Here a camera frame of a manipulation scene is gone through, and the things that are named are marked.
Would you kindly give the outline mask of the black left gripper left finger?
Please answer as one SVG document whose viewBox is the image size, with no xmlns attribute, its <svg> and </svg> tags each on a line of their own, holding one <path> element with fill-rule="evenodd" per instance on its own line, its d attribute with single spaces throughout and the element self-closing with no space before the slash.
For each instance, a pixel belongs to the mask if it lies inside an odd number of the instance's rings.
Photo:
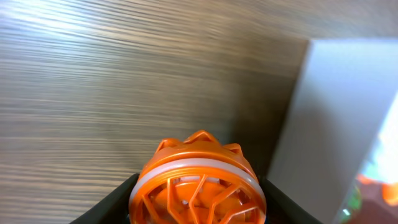
<svg viewBox="0 0 398 224">
<path fill-rule="evenodd" d="M 139 174 L 133 174 L 70 224 L 130 224 L 129 198 Z"/>
</svg>

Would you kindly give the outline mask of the orange round plastic toy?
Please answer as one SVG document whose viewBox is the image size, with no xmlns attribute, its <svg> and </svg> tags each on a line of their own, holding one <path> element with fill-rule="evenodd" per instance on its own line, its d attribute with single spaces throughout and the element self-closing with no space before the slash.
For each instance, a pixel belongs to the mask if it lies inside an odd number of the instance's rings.
<svg viewBox="0 0 398 224">
<path fill-rule="evenodd" d="M 267 203 L 241 146 L 199 130 L 163 139 L 129 198 L 131 223 L 262 224 Z"/>
</svg>

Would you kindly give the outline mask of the orange dinosaur toy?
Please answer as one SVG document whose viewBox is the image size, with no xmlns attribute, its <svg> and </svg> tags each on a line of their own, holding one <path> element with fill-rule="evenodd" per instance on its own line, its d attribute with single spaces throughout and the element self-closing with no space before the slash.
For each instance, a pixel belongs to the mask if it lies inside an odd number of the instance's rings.
<svg viewBox="0 0 398 224">
<path fill-rule="evenodd" d="M 382 198 L 383 200 L 392 207 L 396 207 L 398 204 L 398 183 L 381 184 Z"/>
</svg>

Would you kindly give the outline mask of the white box with brown interior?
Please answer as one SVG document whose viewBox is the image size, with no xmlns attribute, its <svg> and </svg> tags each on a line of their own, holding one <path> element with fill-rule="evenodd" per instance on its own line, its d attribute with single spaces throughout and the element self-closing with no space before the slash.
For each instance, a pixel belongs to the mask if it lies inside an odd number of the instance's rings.
<svg viewBox="0 0 398 224">
<path fill-rule="evenodd" d="M 268 180 L 335 223 L 396 94 L 396 40 L 312 40 Z"/>
</svg>

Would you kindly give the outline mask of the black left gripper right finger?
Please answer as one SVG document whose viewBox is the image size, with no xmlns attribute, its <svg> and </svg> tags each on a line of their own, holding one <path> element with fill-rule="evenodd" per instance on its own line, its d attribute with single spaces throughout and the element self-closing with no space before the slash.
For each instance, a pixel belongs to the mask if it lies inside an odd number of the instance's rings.
<svg viewBox="0 0 398 224">
<path fill-rule="evenodd" d="M 321 224 L 265 177 L 259 183 L 267 202 L 265 224 Z"/>
</svg>

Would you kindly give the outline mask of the green number ball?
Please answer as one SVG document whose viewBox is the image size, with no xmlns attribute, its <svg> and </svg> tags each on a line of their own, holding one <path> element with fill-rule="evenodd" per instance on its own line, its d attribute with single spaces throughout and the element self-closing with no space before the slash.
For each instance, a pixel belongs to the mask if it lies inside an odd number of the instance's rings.
<svg viewBox="0 0 398 224">
<path fill-rule="evenodd" d="M 362 194 L 359 185 L 356 184 L 342 209 L 340 222 L 345 223 L 355 217 L 360 212 L 362 203 Z"/>
</svg>

